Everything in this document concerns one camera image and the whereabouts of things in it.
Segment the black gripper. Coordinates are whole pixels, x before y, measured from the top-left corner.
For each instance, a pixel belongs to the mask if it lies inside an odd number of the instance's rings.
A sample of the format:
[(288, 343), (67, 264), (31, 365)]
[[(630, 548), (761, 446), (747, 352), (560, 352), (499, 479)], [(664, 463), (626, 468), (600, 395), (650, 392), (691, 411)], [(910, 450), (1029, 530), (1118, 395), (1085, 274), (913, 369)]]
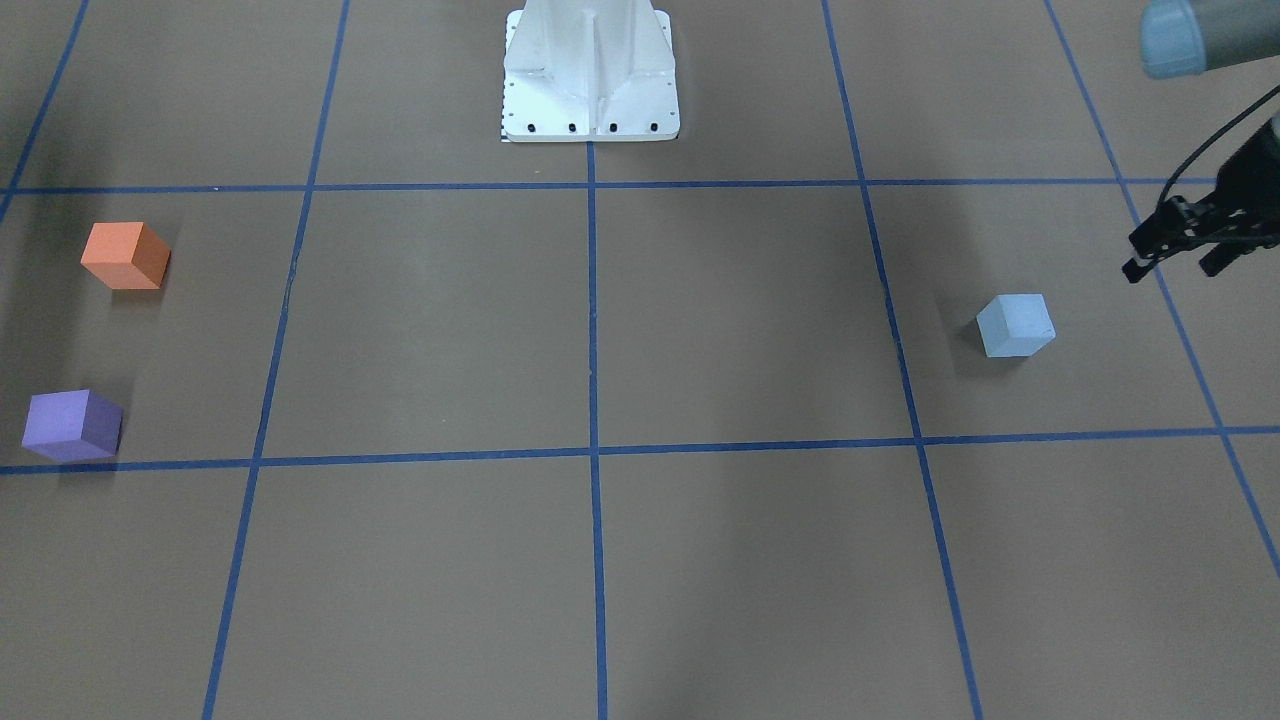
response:
[[(1130, 284), (1142, 282), (1160, 263), (1204, 245), (1212, 249), (1198, 261), (1213, 278), (1257, 249), (1271, 249), (1279, 231), (1277, 118), (1266, 120), (1220, 168), (1215, 196), (1190, 201), (1171, 196), (1128, 237), (1132, 258), (1121, 268)], [(1217, 209), (1238, 231), (1208, 234), (1202, 228)]]

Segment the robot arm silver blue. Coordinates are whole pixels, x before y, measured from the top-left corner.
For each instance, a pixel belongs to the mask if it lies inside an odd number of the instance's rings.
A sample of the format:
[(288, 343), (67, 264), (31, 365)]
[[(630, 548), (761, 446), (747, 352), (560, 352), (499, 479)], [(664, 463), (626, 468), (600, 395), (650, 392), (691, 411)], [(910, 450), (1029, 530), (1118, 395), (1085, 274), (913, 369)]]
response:
[[(1151, 1), (1140, 17), (1140, 63), (1151, 79), (1202, 76), (1268, 61), (1279, 54), (1276, 1)], [(1266, 91), (1196, 147), (1160, 190), (1155, 210), (1129, 234), (1123, 265), (1135, 284), (1183, 252), (1206, 247), (1201, 272), (1216, 277), (1235, 260), (1279, 242), (1277, 117), (1271, 115), (1221, 164), (1198, 201), (1172, 193), (1183, 174), (1228, 132), (1277, 99)]]

